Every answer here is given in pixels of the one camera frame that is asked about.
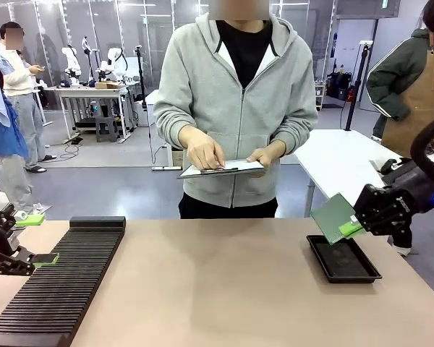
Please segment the person's left hand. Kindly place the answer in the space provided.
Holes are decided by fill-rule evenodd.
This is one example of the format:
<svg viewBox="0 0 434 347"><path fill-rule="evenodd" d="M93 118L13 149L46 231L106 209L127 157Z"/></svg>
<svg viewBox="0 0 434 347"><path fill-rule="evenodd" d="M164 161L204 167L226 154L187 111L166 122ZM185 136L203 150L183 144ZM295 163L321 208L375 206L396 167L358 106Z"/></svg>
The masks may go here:
<svg viewBox="0 0 434 347"><path fill-rule="evenodd" d="M286 144L281 140L272 141L267 147L257 148L251 156L247 158L247 162L259 162L264 169L251 174L252 178L261 178L268 173L271 165L279 158L284 156Z"/></svg>

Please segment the person's right hand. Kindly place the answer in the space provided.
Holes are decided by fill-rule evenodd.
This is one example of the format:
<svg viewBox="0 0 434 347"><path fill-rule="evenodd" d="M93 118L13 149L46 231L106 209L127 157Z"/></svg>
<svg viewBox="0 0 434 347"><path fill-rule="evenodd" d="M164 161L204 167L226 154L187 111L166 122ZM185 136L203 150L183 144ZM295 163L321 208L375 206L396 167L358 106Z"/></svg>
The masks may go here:
<svg viewBox="0 0 434 347"><path fill-rule="evenodd" d="M221 146L206 133L190 125L179 131L179 141L187 150L189 162L199 170L211 170L225 166Z"/></svg>

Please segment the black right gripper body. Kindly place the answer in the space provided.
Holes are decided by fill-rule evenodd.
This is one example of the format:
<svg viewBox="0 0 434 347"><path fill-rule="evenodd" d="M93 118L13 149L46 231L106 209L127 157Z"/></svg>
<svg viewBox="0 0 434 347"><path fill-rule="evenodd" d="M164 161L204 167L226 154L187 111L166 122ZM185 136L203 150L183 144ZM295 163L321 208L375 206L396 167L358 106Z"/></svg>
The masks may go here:
<svg viewBox="0 0 434 347"><path fill-rule="evenodd" d="M366 184L354 204L354 214L373 211L375 222L370 226L373 236L392 235L409 226L412 216L420 211L422 189L410 185L378 188Z"/></svg>

